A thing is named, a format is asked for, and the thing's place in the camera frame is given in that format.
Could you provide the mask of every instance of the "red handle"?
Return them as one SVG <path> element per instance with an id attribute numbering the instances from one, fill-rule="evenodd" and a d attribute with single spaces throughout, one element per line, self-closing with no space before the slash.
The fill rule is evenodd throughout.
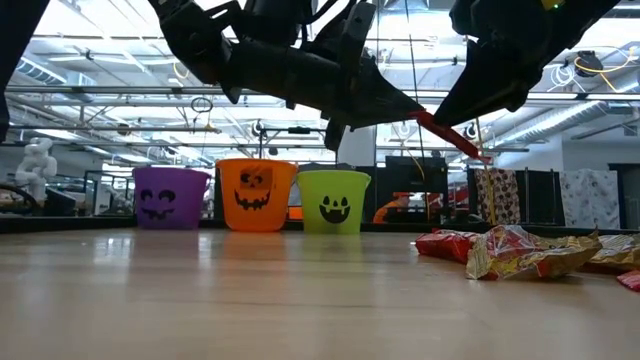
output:
<path id="1" fill-rule="evenodd" d="M 488 164 L 491 161 L 490 157 L 480 156 L 478 148 L 452 128 L 434 124 L 432 114 L 426 111 L 415 111 L 410 113 L 409 116 L 416 118 L 420 126 L 431 131 L 443 140 L 453 144 L 470 158 L 480 160 L 485 164 Z"/>

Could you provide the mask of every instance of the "orange object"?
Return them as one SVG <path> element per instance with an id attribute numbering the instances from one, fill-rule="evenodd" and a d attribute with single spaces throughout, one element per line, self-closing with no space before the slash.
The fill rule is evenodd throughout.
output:
<path id="1" fill-rule="evenodd" d="M 389 213 L 389 209 L 390 208 L 405 208 L 406 205 L 402 205 L 398 203 L 398 200 L 393 200 L 389 203 L 387 203 L 387 205 L 381 207 L 380 209 L 378 209 L 378 211 L 376 211 L 376 214 L 373 216 L 373 223 L 374 224 L 385 224 L 386 221 L 384 220 L 384 217 L 387 216 L 387 214 Z"/>
<path id="2" fill-rule="evenodd" d="M 462 151 L 472 159 L 477 159 L 487 164 L 491 162 L 490 157 L 481 156 L 478 148 L 465 139 L 462 135 L 458 134 L 450 127 L 439 126 L 433 122 L 433 115 L 426 111 L 415 111 L 409 114 L 409 116 L 417 119 L 418 124 L 428 131 L 432 132 L 439 138 L 453 144 L 458 150 Z"/>
<path id="3" fill-rule="evenodd" d="M 302 220 L 302 206 L 289 206 L 289 219 Z"/>
<path id="4" fill-rule="evenodd" d="M 224 220 L 234 231 L 278 231 L 284 225 L 297 166 L 260 159 L 220 160 Z"/>

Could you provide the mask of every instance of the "purple bucket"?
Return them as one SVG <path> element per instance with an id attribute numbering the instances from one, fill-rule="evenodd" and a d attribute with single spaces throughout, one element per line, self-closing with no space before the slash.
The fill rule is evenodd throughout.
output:
<path id="1" fill-rule="evenodd" d="M 175 168 L 133 169 L 138 226 L 197 229 L 209 175 Z"/>

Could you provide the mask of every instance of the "wooden table surface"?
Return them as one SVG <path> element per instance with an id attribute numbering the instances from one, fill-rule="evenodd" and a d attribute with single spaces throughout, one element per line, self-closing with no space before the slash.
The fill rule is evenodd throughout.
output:
<path id="1" fill-rule="evenodd" d="M 411 234 L 0 236 L 0 359 L 639 359 L 610 276 L 477 282 Z"/>

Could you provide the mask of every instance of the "candy wrapper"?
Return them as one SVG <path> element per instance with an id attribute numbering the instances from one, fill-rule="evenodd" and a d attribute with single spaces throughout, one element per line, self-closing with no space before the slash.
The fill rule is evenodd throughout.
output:
<path id="1" fill-rule="evenodd" d="M 600 236 L 602 250 L 589 260 L 587 269 L 640 270 L 640 234 Z"/>
<path id="2" fill-rule="evenodd" d="M 438 230 L 433 234 L 424 234 L 416 240 L 420 255 L 433 256 L 466 264 L 469 250 L 476 233 Z"/>
<path id="3" fill-rule="evenodd" d="M 476 237 L 467 277 L 498 280 L 555 278 L 584 265 L 600 249 L 597 234 L 558 239 L 530 234 L 520 226 L 497 226 Z"/>
<path id="4" fill-rule="evenodd" d="M 626 274 L 618 276 L 618 281 L 625 287 L 640 292 L 640 271 L 634 270 Z"/>

